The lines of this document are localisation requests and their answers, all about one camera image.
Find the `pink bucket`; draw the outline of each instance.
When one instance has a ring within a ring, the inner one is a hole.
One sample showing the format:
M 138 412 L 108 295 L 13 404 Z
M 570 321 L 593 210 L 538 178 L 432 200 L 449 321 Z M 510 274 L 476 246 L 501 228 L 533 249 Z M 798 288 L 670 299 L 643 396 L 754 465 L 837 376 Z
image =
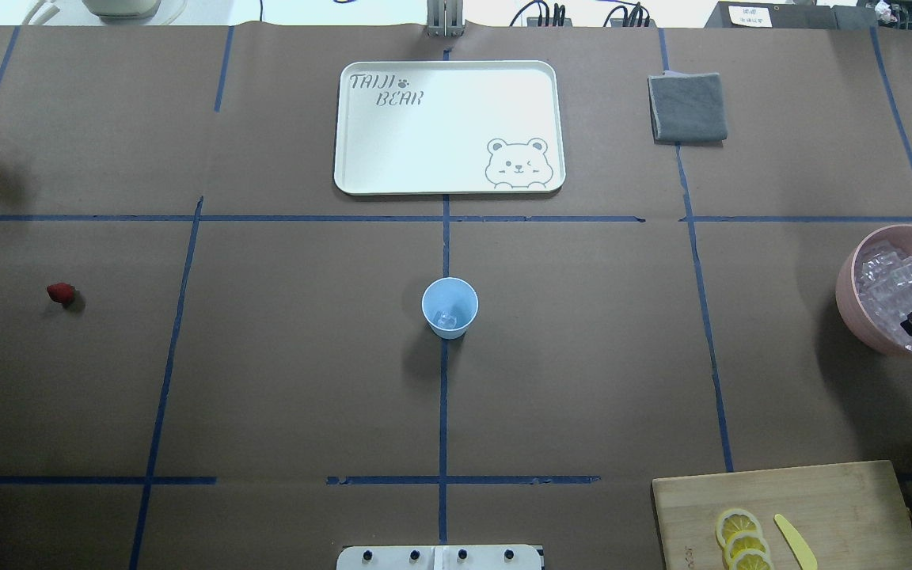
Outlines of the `pink bucket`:
M 865 313 L 865 308 L 858 298 L 857 258 L 861 255 L 861 250 L 883 239 L 887 239 L 896 248 L 912 256 L 912 225 L 890 225 L 873 231 L 853 253 L 850 253 L 850 257 L 847 257 L 846 263 L 840 269 L 839 277 L 836 278 L 836 307 L 839 307 L 840 317 L 843 317 L 843 322 L 846 322 L 850 332 L 865 345 L 890 356 L 912 357 L 911 351 L 877 327 L 872 318 Z

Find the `wooden cutting board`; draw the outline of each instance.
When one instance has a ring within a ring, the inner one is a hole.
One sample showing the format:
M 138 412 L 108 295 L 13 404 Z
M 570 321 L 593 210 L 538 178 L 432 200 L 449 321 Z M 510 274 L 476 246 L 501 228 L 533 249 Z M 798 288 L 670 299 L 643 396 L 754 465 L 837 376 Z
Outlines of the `wooden cutting board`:
M 776 570 L 797 570 L 776 528 L 785 516 L 820 570 L 912 570 L 912 529 L 890 462 L 835 463 L 655 479 L 656 522 L 668 570 L 721 570 L 716 517 L 741 507 L 755 515 Z

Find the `white floor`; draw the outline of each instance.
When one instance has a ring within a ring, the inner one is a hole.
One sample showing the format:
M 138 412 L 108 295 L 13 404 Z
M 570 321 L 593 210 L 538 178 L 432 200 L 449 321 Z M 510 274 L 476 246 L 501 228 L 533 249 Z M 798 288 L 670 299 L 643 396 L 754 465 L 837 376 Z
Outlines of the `white floor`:
M 174 25 L 237 25 L 260 19 L 260 0 L 161 0 L 157 13 L 128 25 L 159 25 L 185 3 Z M 54 0 L 60 11 L 49 25 L 114 25 L 105 23 L 83 6 L 82 0 Z M 526 0 L 465 0 L 468 21 L 483 25 L 509 25 Z M 33 0 L 0 0 L 0 25 L 18 25 L 33 7 Z M 264 20 L 279 25 L 394 25 L 424 23 L 426 0 L 264 0 Z M 614 4 L 606 0 L 565 0 L 573 25 L 599 26 Z M 819 0 L 826 5 L 855 5 L 855 0 Z M 661 28 L 702 28 L 716 0 L 645 0 L 652 18 Z M 536 14 L 531 7 L 529 15 Z

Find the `white bracket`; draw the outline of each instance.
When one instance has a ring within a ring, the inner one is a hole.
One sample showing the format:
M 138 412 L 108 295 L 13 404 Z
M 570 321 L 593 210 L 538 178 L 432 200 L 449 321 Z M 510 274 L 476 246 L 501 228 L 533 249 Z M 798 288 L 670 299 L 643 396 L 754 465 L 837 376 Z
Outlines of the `white bracket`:
M 531 545 L 347 547 L 336 570 L 543 570 L 542 552 Z
M 429 36 L 463 36 L 463 0 L 427 0 Z

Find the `gray cloth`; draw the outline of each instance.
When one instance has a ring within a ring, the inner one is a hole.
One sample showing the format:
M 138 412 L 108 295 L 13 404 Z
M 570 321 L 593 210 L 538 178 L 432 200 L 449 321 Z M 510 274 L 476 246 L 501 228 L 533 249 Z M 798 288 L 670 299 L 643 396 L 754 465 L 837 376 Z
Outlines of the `gray cloth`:
M 727 139 L 724 87 L 719 73 L 671 73 L 649 77 L 649 113 L 652 138 L 656 141 Z

